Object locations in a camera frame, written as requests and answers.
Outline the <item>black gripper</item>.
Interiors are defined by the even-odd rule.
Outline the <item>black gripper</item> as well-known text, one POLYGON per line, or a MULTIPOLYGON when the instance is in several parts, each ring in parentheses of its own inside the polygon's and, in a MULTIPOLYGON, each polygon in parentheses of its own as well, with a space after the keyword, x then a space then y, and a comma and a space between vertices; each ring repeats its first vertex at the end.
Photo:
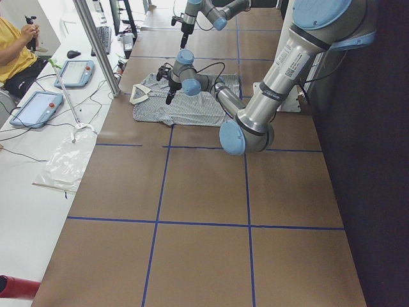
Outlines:
MULTIPOLYGON (((169 79, 169 73, 172 70, 172 66, 168 66, 167 63, 164 63, 163 65, 161 65, 158 69, 158 72, 156 74, 156 80, 160 81, 161 79, 169 79)), ((172 102, 172 99, 174 98, 174 96, 176 95, 176 90, 173 90, 172 92, 169 92, 167 94, 167 98, 166 98, 166 104, 169 105, 172 102)))
POLYGON ((172 16, 171 25, 175 26, 177 22, 181 24, 181 31, 183 33, 180 47, 185 48, 189 35, 192 34, 192 17, 190 15, 172 16))

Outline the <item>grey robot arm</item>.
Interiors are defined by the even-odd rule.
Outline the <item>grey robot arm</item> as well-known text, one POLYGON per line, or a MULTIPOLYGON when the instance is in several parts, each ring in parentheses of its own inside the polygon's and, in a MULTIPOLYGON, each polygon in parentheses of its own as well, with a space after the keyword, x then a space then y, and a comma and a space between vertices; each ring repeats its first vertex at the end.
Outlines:
POLYGON ((180 16, 173 15, 171 25, 175 26, 177 22, 181 24, 183 33, 180 43, 180 49, 186 47, 189 36, 194 31, 198 13, 202 13, 217 31, 226 27, 228 20, 232 19, 240 12, 251 8, 252 1, 237 0, 232 1, 220 9, 212 1, 188 0, 185 11, 180 16))
POLYGON ((260 152, 272 143, 272 117, 317 54, 368 46, 376 34, 377 1, 295 1, 289 38, 260 82, 259 90, 244 104, 220 77, 200 74, 193 66, 193 53, 185 46, 198 13, 220 31, 228 20, 252 5, 252 1, 188 1, 184 14, 173 17, 171 22, 181 23, 181 49, 173 67, 160 67, 157 73, 157 80, 168 80, 167 104, 178 90, 189 96, 207 91, 215 97, 232 117, 219 131, 220 143, 231 155, 260 152))

